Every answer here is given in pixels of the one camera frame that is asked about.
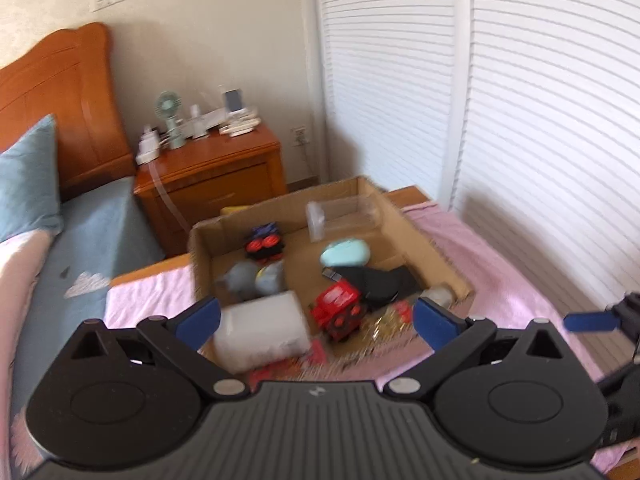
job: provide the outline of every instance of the metal screw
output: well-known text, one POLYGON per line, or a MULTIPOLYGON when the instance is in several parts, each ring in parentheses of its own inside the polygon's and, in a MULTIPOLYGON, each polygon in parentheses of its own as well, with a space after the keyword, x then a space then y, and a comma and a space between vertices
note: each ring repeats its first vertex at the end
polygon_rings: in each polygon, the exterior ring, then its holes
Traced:
POLYGON ((414 394, 420 389, 420 381, 411 377, 398 377, 389 381, 389 389, 399 395, 414 394))
POLYGON ((244 389, 244 383, 238 379, 222 379, 213 385, 213 391, 224 396, 241 394, 244 389))

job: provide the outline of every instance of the white bottle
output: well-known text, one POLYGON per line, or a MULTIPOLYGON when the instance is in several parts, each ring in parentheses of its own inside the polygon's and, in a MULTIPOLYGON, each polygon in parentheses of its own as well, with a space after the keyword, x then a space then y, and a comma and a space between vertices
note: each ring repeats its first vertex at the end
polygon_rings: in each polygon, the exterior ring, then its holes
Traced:
POLYGON ((200 107, 198 105, 191 105, 191 124, 194 139, 207 137, 209 135, 204 125, 204 119, 200 115, 200 107))

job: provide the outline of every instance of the blue pillow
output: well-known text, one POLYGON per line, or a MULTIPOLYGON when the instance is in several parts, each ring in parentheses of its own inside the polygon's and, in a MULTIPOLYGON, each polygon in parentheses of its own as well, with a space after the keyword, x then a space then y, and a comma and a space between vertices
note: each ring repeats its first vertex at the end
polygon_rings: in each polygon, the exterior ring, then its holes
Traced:
POLYGON ((62 231, 52 115, 0 153, 0 242, 34 229, 62 231))

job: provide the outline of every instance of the white tissue box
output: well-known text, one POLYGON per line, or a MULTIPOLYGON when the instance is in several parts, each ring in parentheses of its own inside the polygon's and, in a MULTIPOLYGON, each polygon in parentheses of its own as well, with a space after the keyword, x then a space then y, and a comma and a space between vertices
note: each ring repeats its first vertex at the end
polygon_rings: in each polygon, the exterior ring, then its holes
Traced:
POLYGON ((232 374, 302 355, 311 347, 292 290, 224 308, 213 343, 218 364, 232 374))

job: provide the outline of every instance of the clutter on nightstand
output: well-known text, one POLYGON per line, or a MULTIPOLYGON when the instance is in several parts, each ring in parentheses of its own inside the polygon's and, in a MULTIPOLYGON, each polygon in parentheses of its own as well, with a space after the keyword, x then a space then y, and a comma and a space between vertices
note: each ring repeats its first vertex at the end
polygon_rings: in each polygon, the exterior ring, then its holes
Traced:
POLYGON ((184 135, 178 122, 178 110, 181 104, 180 96, 175 92, 162 92, 156 99, 156 115, 166 121, 164 141, 171 150, 184 146, 184 135))
POLYGON ((239 90, 224 93, 226 105, 226 120, 220 126, 220 133, 229 137, 247 134, 260 124, 257 108, 247 108, 242 103, 239 90))
POLYGON ((209 132, 204 117, 200 113, 200 107, 198 105, 191 105, 191 120, 189 121, 190 134, 193 139, 199 139, 201 137, 207 137, 209 132))
POLYGON ((138 164, 147 164, 152 160, 156 160, 156 158, 160 156, 160 137, 158 130, 152 130, 151 126, 147 124, 138 146, 140 149, 136 156, 136 162, 138 164))

